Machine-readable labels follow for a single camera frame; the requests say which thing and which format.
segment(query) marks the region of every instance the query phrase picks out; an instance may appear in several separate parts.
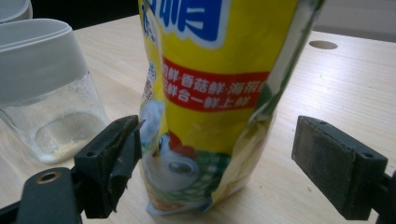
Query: white lid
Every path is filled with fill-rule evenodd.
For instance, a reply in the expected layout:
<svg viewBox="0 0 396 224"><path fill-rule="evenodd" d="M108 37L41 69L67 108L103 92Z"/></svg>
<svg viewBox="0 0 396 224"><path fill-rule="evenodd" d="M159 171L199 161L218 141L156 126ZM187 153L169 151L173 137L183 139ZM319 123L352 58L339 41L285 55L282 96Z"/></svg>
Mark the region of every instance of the white lid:
<svg viewBox="0 0 396 224"><path fill-rule="evenodd" d="M54 91L88 73L72 28L36 19L0 24L0 106Z"/></svg>
<svg viewBox="0 0 396 224"><path fill-rule="evenodd" d="M0 23L29 20L32 17L30 0L0 0Z"/></svg>

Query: yellow plastic bag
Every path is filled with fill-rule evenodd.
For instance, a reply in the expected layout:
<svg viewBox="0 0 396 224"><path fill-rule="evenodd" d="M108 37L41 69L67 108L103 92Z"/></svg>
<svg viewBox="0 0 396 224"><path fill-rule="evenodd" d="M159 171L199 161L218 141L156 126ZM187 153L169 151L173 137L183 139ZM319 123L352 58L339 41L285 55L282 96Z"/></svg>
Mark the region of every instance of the yellow plastic bag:
<svg viewBox="0 0 396 224"><path fill-rule="evenodd" d="M321 2L139 0L150 212L206 210L247 183Z"/></svg>

